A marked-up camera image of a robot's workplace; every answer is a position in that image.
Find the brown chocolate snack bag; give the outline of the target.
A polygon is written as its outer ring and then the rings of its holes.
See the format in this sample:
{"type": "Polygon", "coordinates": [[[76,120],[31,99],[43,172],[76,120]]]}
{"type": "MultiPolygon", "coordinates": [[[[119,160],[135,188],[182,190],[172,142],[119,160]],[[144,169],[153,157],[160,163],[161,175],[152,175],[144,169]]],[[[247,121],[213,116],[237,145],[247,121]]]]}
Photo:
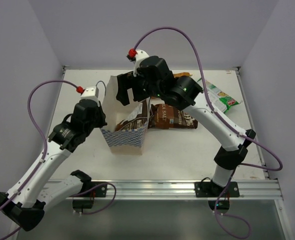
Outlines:
{"type": "Polygon", "coordinates": [[[197,129],[198,121],[190,114],[171,105],[151,105],[148,128],[156,129],[197,129]]]}

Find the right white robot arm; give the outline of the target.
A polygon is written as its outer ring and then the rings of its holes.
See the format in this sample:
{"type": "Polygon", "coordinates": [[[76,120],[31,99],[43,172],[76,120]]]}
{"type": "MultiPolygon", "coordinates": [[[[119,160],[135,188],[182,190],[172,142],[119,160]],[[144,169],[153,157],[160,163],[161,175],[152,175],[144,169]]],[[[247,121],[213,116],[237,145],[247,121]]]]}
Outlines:
{"type": "Polygon", "coordinates": [[[166,61],[158,56],[149,56],[136,70],[117,76],[116,99],[123,106],[130,103],[129,90],[135,102],[160,98],[167,105],[191,115],[220,142],[221,147],[214,157],[216,168],[210,190],[218,197],[226,193],[229,179],[245,159],[256,132],[239,127],[218,108],[210,106],[205,87],[190,76],[174,76],[166,61]]]}

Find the blue checkered paper bag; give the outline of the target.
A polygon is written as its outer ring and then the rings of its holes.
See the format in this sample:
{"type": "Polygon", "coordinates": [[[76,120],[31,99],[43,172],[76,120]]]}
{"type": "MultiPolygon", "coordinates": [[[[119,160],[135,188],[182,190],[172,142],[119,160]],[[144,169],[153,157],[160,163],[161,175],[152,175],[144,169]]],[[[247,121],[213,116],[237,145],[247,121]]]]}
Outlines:
{"type": "Polygon", "coordinates": [[[147,101],[149,109],[149,117],[143,127],[136,130],[115,131],[116,125],[124,120],[139,103],[143,102],[134,102],[133,93],[129,90],[128,96],[130,98],[130,104],[124,106],[116,99],[117,92],[117,77],[111,76],[106,85],[106,95],[102,102],[102,110],[105,114],[107,125],[100,129],[101,133],[113,154],[142,155],[145,136],[149,125],[151,100],[149,98],[143,100],[147,101]]]}

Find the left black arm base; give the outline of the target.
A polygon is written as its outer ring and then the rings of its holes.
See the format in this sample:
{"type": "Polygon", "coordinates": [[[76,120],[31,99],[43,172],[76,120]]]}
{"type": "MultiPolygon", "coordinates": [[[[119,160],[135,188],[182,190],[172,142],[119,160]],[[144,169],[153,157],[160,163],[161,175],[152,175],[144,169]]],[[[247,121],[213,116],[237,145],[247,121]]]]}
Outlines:
{"type": "Polygon", "coordinates": [[[94,206],[95,198],[105,198],[107,184],[99,181],[85,182],[79,193],[73,195],[72,208],[76,212],[83,213],[84,210],[90,210],[94,206]]]}

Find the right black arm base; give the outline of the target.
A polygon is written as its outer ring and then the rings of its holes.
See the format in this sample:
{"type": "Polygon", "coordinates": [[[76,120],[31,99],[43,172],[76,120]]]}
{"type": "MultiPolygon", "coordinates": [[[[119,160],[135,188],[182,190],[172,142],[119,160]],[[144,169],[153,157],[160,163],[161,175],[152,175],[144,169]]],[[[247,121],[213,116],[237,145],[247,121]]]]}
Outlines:
{"type": "Polygon", "coordinates": [[[205,177],[201,181],[194,182],[194,191],[197,198],[215,198],[215,200],[208,200],[208,205],[211,210],[214,210],[215,207],[220,213],[227,213],[230,209],[230,198],[239,198],[239,186],[238,183],[232,181],[228,189],[222,194],[218,203],[216,199],[221,194],[224,188],[220,187],[212,182],[209,177],[205,177]]]}

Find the orange chips bag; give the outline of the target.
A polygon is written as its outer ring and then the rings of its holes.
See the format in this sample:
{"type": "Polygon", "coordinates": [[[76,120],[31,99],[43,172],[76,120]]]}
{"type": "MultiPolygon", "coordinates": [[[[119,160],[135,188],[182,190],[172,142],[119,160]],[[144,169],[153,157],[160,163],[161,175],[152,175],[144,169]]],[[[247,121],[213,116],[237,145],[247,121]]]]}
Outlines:
{"type": "Polygon", "coordinates": [[[179,73],[174,73],[173,76],[175,78],[180,78],[180,77],[192,77],[193,75],[190,74],[189,72],[179,72],[179,73]]]}

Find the green Chuba snack bag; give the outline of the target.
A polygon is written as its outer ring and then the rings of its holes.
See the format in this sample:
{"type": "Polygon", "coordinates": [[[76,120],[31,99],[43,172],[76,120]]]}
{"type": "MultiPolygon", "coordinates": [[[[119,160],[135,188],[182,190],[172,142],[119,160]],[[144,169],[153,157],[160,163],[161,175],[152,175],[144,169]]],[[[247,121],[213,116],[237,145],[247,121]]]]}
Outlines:
{"type": "Polygon", "coordinates": [[[243,103],[243,100],[237,100],[236,98],[231,97],[211,82],[205,80],[205,84],[211,103],[224,114],[226,114],[231,108],[243,103]]]}

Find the aluminium front rail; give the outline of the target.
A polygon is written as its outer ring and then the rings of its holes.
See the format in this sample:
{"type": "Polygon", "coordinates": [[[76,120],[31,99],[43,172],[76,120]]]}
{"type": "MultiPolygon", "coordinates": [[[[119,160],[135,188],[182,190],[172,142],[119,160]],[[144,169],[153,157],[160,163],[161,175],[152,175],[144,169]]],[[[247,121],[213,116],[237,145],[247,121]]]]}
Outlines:
{"type": "MultiPolygon", "coordinates": [[[[116,200],[209,200],[215,197],[197,197],[195,180],[107,180],[116,187],[116,200]]],[[[221,197],[221,200],[281,200],[277,180],[237,180],[239,197],[221,197]]]]}

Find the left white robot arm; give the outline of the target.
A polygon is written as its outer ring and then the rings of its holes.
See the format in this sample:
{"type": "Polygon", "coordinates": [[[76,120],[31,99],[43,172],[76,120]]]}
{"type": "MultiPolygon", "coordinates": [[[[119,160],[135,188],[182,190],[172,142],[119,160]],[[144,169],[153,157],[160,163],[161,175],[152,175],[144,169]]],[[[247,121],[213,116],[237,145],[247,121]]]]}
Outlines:
{"type": "Polygon", "coordinates": [[[23,177],[8,191],[0,192],[1,211],[26,232],[34,229],[45,213],[65,198],[87,196],[91,177],[73,171],[54,187],[44,189],[56,169],[85,142],[93,129],[106,125],[105,114],[97,98],[81,99],[73,113],[53,128],[43,150],[23,177]]]}

